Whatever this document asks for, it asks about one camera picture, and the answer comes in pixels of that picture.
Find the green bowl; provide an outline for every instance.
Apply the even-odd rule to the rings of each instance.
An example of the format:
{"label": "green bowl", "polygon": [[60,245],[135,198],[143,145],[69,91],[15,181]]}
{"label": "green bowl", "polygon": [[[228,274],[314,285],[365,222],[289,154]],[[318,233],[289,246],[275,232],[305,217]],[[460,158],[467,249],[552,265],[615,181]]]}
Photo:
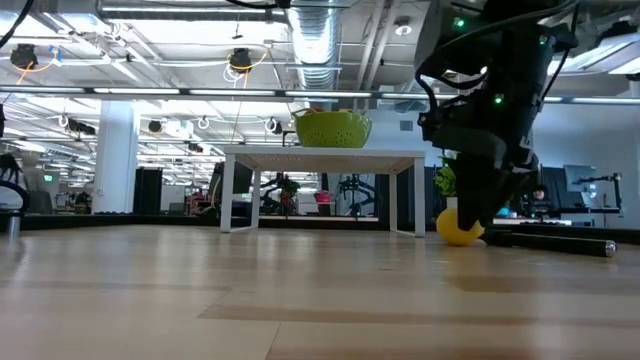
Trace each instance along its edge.
{"label": "green bowl", "polygon": [[[298,115],[311,111],[310,114]],[[296,133],[304,147],[364,147],[371,133],[371,120],[352,112],[316,112],[302,109],[292,113]]]}

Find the white column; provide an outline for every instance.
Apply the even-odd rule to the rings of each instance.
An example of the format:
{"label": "white column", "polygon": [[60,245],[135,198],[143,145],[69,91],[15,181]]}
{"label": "white column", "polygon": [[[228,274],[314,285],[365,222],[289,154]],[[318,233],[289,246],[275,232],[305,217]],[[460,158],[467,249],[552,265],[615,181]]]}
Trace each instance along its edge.
{"label": "white column", "polygon": [[398,175],[389,175],[389,227],[398,231]]}
{"label": "white column", "polygon": [[231,206],[233,201],[233,174],[235,168],[236,155],[227,154],[222,178],[222,216],[220,218],[220,231],[223,233],[231,232]]}
{"label": "white column", "polygon": [[45,180],[45,185],[49,196],[51,196],[51,204],[53,208],[56,208],[56,195],[60,192],[60,173],[59,172],[45,172],[45,175],[51,176],[51,181]]}
{"label": "white column", "polygon": [[251,194],[251,227],[257,228],[260,223],[260,169],[253,171],[253,194]]}
{"label": "white column", "polygon": [[131,101],[102,101],[92,212],[133,211],[140,118]]}
{"label": "white column", "polygon": [[425,236],[426,219],[424,213],[424,158],[415,158],[413,160],[413,188],[415,193],[415,223],[416,237]]}

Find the wall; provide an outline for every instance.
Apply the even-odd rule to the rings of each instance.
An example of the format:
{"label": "wall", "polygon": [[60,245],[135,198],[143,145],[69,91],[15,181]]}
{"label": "wall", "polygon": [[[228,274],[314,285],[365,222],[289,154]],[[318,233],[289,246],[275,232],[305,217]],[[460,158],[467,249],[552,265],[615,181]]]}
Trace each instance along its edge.
{"label": "wall", "polygon": [[[614,228],[640,228],[640,108],[602,105],[547,105],[534,126],[534,147],[545,166],[591,165],[601,175],[621,173],[624,218],[608,215]],[[613,185],[599,183],[598,199],[615,204]],[[604,225],[602,215],[596,226]]]}
{"label": "wall", "polygon": [[[425,166],[441,164],[442,150],[422,140],[422,128],[418,126],[418,113],[399,114],[394,111],[370,110],[367,117],[373,122],[365,149],[420,150],[426,152]],[[413,122],[413,131],[400,131],[400,121]]]}

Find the yellow ball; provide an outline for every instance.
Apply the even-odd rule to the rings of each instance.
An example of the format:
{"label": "yellow ball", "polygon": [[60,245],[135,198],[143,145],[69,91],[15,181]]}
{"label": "yellow ball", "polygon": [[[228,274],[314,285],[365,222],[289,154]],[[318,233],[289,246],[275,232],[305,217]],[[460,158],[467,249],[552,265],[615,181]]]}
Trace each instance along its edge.
{"label": "yellow ball", "polygon": [[446,209],[436,220],[438,235],[452,246],[467,246],[476,241],[484,233],[484,228],[476,222],[471,230],[458,228],[458,209]]}

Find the orange cable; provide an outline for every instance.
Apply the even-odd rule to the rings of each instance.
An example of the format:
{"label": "orange cable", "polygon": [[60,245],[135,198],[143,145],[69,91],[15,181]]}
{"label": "orange cable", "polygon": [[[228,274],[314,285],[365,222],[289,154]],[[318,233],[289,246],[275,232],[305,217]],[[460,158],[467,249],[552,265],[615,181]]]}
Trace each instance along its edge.
{"label": "orange cable", "polygon": [[[244,86],[243,88],[247,88],[247,83],[249,82],[249,72],[247,71],[244,75]],[[240,110],[242,110],[242,101],[240,101],[240,105],[238,106],[238,113],[236,114],[236,122],[233,124],[233,133],[231,133],[231,144],[233,144],[233,140],[236,136],[236,129],[238,128],[238,119],[240,119]]]}
{"label": "orange cable", "polygon": [[53,65],[53,63],[56,61],[57,57],[58,57],[58,53],[57,52],[53,53],[53,59],[51,59],[51,61],[45,67],[40,68],[40,69],[33,69],[33,70],[29,69],[31,66],[35,65],[35,64],[33,64],[33,61],[31,62],[30,66],[27,67],[27,69],[22,69],[22,68],[19,68],[19,67],[15,66],[15,65],[13,65],[13,67],[16,68],[17,70],[20,70],[20,71],[26,71],[27,73],[41,72],[41,71],[45,71],[48,68],[50,68],[51,65]]}

